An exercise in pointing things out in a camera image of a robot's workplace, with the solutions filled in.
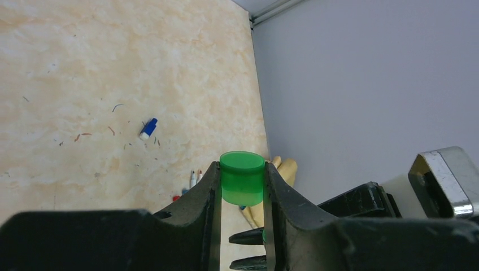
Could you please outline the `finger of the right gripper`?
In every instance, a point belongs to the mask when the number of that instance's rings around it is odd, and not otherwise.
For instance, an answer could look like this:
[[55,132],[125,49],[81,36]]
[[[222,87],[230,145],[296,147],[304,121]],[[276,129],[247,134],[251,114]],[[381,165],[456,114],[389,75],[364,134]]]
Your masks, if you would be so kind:
[[267,258],[266,255],[262,255],[238,259],[232,261],[229,268],[241,271],[267,271]]
[[233,234],[228,241],[232,244],[259,246],[264,244],[264,228],[250,229],[240,233]]

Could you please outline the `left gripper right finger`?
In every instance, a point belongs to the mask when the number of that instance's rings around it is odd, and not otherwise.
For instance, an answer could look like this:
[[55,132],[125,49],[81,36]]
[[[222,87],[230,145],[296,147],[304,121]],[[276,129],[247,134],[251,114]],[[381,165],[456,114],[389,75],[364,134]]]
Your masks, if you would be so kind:
[[337,219],[265,166],[264,230],[268,270],[336,270]]

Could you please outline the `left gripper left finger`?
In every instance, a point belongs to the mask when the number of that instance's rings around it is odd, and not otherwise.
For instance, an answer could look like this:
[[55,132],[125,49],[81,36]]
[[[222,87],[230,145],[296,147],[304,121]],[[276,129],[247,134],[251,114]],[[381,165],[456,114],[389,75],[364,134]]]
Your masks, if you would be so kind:
[[159,221],[160,270],[219,270],[221,245],[219,162],[180,199],[154,213]]

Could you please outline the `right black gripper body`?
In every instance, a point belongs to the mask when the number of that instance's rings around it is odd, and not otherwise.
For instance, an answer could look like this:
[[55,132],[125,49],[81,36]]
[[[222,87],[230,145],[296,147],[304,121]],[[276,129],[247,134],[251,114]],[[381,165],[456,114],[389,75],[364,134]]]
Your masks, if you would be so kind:
[[402,217],[394,197],[376,182],[357,186],[318,207],[337,217]]

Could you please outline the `bright green square cap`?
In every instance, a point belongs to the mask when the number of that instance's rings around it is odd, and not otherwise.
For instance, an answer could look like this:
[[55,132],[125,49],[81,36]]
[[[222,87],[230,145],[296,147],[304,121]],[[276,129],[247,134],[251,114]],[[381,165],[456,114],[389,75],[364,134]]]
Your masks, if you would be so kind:
[[263,201],[265,160],[247,151],[221,155],[220,182],[223,199],[237,206],[255,206]]

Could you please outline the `white red-tip pen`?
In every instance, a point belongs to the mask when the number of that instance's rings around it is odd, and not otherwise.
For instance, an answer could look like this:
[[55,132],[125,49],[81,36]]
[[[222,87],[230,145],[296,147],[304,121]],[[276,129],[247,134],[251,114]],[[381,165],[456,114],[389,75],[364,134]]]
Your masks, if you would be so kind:
[[197,181],[196,181],[196,183],[199,183],[200,180],[202,179],[202,177],[203,177],[203,172],[202,172],[202,170],[199,170],[199,171],[198,171],[198,175],[197,175]]

